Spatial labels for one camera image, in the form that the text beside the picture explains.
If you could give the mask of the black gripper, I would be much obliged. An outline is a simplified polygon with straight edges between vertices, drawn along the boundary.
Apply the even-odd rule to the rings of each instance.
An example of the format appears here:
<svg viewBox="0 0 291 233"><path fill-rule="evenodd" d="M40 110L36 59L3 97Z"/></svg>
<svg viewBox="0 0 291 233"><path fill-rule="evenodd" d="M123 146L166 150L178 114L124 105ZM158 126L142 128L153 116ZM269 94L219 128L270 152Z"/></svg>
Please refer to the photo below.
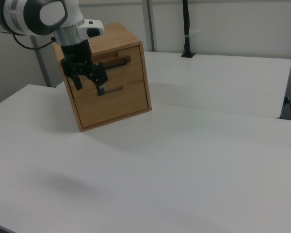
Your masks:
<svg viewBox="0 0 291 233"><path fill-rule="evenodd" d="M104 84L108 81L108 76L102 62L94 64L92 61L92 52L88 40L70 46L61 46L64 58L61 65L66 77L73 80L77 90L82 89L80 75L94 80L97 88L97 94L105 94Z"/></svg>

